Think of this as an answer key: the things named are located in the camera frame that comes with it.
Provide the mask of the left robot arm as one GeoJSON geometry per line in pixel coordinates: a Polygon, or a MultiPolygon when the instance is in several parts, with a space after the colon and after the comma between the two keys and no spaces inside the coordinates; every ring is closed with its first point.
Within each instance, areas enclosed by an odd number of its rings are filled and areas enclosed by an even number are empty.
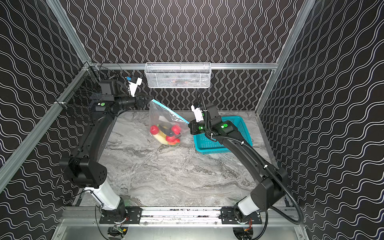
{"type": "Polygon", "coordinates": [[[142,109],[151,96],[136,92],[142,84],[138,77],[128,77],[126,83],[117,79],[101,80],[101,93],[93,94],[88,106],[90,122],[78,146],[69,157],[59,162],[64,177],[73,185],[88,192],[98,203],[103,216],[127,218],[124,201],[108,183],[108,170],[99,158],[120,114],[130,109],[142,109]]]}

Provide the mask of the white mesh wall basket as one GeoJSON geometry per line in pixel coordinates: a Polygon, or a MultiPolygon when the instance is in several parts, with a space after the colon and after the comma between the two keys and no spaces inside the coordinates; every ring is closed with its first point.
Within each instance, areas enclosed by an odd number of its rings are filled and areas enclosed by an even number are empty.
{"type": "Polygon", "coordinates": [[[209,62],[147,62],[144,72],[149,88],[207,89],[211,86],[209,62]]]}

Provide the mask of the red toy tomato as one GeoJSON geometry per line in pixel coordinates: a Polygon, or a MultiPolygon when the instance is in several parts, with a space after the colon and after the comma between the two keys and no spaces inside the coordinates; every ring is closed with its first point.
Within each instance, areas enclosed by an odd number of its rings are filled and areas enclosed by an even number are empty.
{"type": "Polygon", "coordinates": [[[173,132],[175,135],[180,135],[181,132],[182,132],[181,127],[178,126],[178,125],[173,125],[173,126],[171,127],[171,130],[172,130],[172,132],[173,132]]]}
{"type": "Polygon", "coordinates": [[[157,125],[152,125],[152,126],[150,127],[150,133],[151,133],[151,135],[155,136],[155,135],[157,135],[159,132],[160,132],[160,129],[159,129],[159,127],[158,127],[157,125]]]}
{"type": "Polygon", "coordinates": [[[166,141],[168,143],[174,143],[177,140],[175,136],[166,136],[166,141]]]}

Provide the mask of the orange red toy pepper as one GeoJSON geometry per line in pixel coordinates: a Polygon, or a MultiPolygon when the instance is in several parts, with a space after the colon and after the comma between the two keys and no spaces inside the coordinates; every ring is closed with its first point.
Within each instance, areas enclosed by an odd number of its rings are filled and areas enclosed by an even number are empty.
{"type": "Polygon", "coordinates": [[[169,144],[170,146],[177,146],[180,142],[181,142],[180,139],[174,139],[173,141],[168,142],[168,144],[169,144]]]}

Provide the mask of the clear zip top bag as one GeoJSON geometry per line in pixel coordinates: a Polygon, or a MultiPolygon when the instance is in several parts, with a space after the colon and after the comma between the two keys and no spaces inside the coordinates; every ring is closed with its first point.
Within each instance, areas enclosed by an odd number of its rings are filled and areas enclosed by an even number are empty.
{"type": "MultiPolygon", "coordinates": [[[[160,103],[157,100],[152,100],[150,102],[150,115],[149,115],[149,117],[150,117],[150,127],[152,125],[157,125],[157,126],[161,125],[161,126],[164,126],[166,128],[171,129],[171,127],[173,125],[180,126],[182,129],[181,134],[180,135],[175,135],[175,134],[173,135],[177,139],[181,140],[182,135],[189,131],[189,127],[188,127],[189,122],[186,119],[184,119],[179,114],[177,114],[173,110],[169,109],[168,107],[166,107],[165,105],[163,105],[162,103],[160,103]]],[[[165,138],[167,136],[164,133],[162,133],[161,131],[159,132],[159,134],[165,138]]]]}

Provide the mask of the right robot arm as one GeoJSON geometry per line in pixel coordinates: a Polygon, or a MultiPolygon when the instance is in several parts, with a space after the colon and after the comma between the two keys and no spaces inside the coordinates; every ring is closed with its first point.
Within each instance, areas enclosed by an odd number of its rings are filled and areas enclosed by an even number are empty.
{"type": "Polygon", "coordinates": [[[235,220],[244,222],[253,213],[266,213],[268,209],[272,209],[289,222],[295,225],[302,224],[304,215],[287,187],[287,171],[284,168],[276,168],[266,161],[231,121],[223,121],[215,105],[205,106],[195,102],[191,110],[195,115],[195,119],[189,123],[191,134],[204,134],[209,140],[227,148],[257,181],[251,193],[234,205],[235,220]],[[297,210],[297,219],[274,207],[274,204],[284,196],[288,196],[297,210]]]}

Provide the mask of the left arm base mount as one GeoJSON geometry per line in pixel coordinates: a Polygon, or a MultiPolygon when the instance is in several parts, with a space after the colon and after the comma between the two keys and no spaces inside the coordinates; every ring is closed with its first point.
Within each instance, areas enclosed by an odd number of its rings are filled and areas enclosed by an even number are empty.
{"type": "Polygon", "coordinates": [[[116,210],[100,210],[101,216],[96,218],[100,229],[101,225],[110,225],[107,229],[109,239],[122,239],[128,232],[129,227],[124,225],[139,224],[142,218],[143,209],[140,207],[118,207],[116,210]]]}

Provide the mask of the teal plastic basket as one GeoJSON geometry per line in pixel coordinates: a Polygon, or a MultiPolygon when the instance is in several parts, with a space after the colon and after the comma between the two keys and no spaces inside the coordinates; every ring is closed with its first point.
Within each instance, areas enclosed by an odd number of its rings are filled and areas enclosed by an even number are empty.
{"type": "Polygon", "coordinates": [[[222,120],[224,122],[222,127],[230,125],[229,122],[231,122],[231,126],[236,127],[237,129],[234,132],[231,132],[228,136],[222,137],[217,135],[218,139],[216,142],[211,141],[204,134],[194,135],[194,143],[197,152],[203,155],[229,153],[230,150],[220,143],[220,141],[223,142],[224,140],[237,139],[238,141],[235,141],[236,144],[240,145],[242,142],[247,142],[250,146],[253,145],[251,135],[243,118],[229,116],[222,117],[222,120]]]}

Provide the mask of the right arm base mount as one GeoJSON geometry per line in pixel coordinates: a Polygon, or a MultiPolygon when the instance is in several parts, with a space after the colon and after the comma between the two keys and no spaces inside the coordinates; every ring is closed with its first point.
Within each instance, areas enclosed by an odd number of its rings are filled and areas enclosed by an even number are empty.
{"type": "Polygon", "coordinates": [[[233,228],[233,233],[238,240],[259,240],[265,232],[262,229],[256,234],[253,230],[254,226],[261,226],[263,223],[261,215],[257,212],[245,216],[236,208],[222,207],[218,218],[223,225],[238,225],[233,228]]]}

